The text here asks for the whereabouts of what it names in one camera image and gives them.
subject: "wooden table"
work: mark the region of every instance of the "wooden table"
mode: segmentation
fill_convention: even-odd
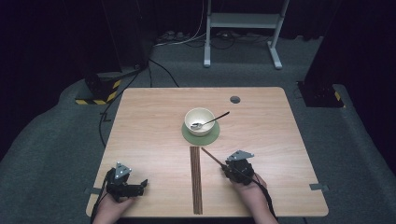
[[[230,101],[240,98],[239,104]],[[278,217],[323,217],[328,207],[304,142],[280,88],[142,88],[128,89],[108,139],[94,187],[120,161],[133,169],[128,184],[148,179],[145,194],[124,217],[248,217],[248,210],[219,165],[201,152],[203,214],[193,213],[190,146],[181,133],[186,113],[205,107],[219,119],[220,133],[205,146],[220,161],[236,150],[268,185]],[[97,195],[87,206],[90,216]]]

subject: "metal spoon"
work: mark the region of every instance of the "metal spoon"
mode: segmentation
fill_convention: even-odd
[[[215,119],[212,119],[212,120],[208,121],[207,123],[210,123],[210,122],[212,122],[212,121],[215,121],[216,119],[221,119],[222,117],[224,117],[224,116],[226,116],[226,115],[228,115],[228,114],[230,114],[230,111],[228,111],[227,113],[225,113],[225,114],[223,114],[223,115],[221,115],[221,116],[219,116],[219,117],[217,117],[217,118],[215,118]],[[193,124],[190,126],[190,128],[191,128],[192,130],[196,131],[196,130],[198,130],[198,129],[201,129],[202,126],[206,125],[207,123],[193,123]]]

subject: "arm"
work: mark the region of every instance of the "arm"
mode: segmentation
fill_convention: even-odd
[[[259,175],[254,175],[253,179],[266,187],[266,183]],[[267,201],[260,187],[251,182],[248,185],[231,181],[233,188],[238,192],[242,202],[250,211],[256,224],[276,224],[277,221],[271,214]]]
[[[128,198],[125,201],[118,203],[114,198],[106,193],[104,190],[102,201],[98,205],[97,213],[93,224],[113,224],[126,209],[128,209],[136,198]]]

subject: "spoon handle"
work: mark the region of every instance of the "spoon handle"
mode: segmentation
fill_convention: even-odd
[[[222,117],[224,117],[224,116],[226,116],[226,115],[228,115],[228,114],[230,114],[230,111],[228,111],[227,113],[221,115],[220,117],[217,117],[217,118],[215,118],[215,119],[212,119],[212,120],[208,121],[207,123],[210,123],[210,122],[212,122],[212,121],[215,121],[216,119],[221,119]]]

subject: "green saucer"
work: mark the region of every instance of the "green saucer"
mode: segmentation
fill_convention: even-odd
[[[181,126],[181,133],[183,133],[183,137],[191,144],[195,146],[206,146],[211,143],[213,143],[220,134],[220,126],[217,122],[215,122],[215,125],[213,126],[212,131],[202,137],[198,137],[195,135],[192,135],[192,133],[189,132],[189,129],[186,127],[186,125],[183,123]]]

